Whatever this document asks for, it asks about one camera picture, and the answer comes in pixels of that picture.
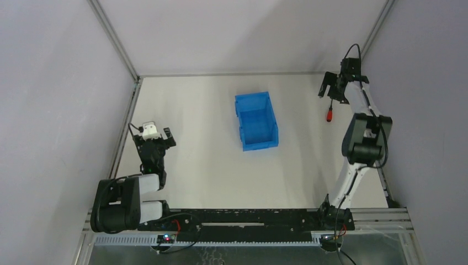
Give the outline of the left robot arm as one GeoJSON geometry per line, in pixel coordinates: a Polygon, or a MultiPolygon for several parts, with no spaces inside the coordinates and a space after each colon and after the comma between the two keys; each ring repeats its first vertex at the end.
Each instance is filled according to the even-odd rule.
{"type": "Polygon", "coordinates": [[[169,128],[164,128],[164,136],[153,124],[139,130],[140,134],[132,139],[141,160],[140,173],[98,183],[90,218],[94,232],[117,234],[136,230],[141,224],[163,217],[166,208],[163,200],[145,202],[141,197],[165,187],[164,157],[176,142],[169,128]]]}

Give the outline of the red black screwdriver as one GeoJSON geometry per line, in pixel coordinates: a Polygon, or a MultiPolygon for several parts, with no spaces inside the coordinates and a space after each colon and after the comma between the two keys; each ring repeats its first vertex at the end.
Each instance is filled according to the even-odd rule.
{"type": "Polygon", "coordinates": [[[328,112],[327,112],[327,116],[326,116],[326,121],[330,123],[332,119],[333,119],[333,100],[331,99],[328,112]]]}

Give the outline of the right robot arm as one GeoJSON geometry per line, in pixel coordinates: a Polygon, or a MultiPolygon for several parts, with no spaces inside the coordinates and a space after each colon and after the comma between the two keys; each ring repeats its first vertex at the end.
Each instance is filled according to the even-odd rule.
{"type": "Polygon", "coordinates": [[[318,96],[348,104],[353,112],[342,141],[343,167],[318,210],[319,222],[325,230],[340,231],[351,227],[350,206],[364,174],[376,168],[377,161],[387,158],[393,121],[375,106],[369,80],[361,74],[359,58],[344,58],[339,73],[326,72],[318,96]]]}

